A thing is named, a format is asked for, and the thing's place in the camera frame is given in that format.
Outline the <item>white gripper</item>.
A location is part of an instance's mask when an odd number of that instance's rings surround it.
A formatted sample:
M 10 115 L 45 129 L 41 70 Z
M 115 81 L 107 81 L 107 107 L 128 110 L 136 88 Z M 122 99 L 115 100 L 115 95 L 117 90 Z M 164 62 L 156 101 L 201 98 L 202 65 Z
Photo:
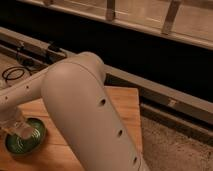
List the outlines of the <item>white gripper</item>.
M 0 111 L 0 127 L 8 134 L 22 139 L 29 139 L 34 131 L 18 107 Z

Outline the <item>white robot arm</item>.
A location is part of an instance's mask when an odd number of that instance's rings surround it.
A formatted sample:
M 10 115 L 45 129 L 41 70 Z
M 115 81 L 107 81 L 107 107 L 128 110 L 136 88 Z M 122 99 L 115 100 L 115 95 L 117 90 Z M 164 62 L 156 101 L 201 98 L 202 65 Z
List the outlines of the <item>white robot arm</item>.
M 91 52 L 60 60 L 0 90 L 0 127 L 26 139 L 21 104 L 42 99 L 85 171 L 150 171 L 104 87 L 104 62 Z

